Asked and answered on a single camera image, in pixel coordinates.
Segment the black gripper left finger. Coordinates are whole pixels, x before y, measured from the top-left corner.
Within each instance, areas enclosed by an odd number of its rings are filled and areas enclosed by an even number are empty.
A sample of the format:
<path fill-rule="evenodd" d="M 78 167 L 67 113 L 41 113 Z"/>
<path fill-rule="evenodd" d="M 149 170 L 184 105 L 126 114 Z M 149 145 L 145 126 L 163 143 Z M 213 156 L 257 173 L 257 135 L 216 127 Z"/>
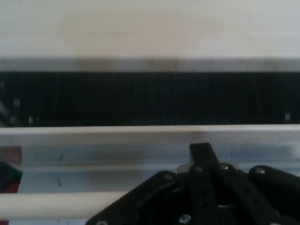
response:
<path fill-rule="evenodd" d="M 88 225 L 219 224 L 210 166 L 218 159 L 210 143 L 189 146 L 191 165 L 160 171 L 87 221 Z"/>

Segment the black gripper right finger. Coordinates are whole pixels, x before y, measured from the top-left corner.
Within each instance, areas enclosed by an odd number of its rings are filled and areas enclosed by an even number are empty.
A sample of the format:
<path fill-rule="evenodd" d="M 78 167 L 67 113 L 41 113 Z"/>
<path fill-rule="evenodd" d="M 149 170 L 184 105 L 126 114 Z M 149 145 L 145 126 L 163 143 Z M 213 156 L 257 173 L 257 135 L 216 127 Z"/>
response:
<path fill-rule="evenodd" d="M 298 225 L 300 178 L 266 165 L 212 165 L 212 224 Z"/>

